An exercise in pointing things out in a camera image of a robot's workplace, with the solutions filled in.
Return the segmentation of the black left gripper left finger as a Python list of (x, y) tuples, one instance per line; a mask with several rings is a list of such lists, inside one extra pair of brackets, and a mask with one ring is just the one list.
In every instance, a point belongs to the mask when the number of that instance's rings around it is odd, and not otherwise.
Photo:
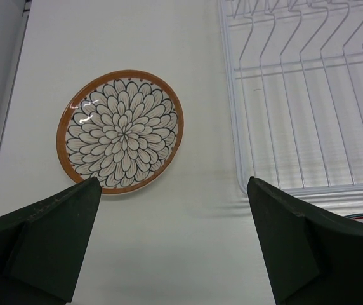
[(97, 178), (0, 216), (0, 303), (70, 303), (101, 198)]

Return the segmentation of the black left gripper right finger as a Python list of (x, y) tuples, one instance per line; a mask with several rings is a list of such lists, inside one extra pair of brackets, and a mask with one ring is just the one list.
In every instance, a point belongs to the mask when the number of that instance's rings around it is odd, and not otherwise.
[(256, 177), (247, 194), (276, 304), (363, 304), (363, 223)]

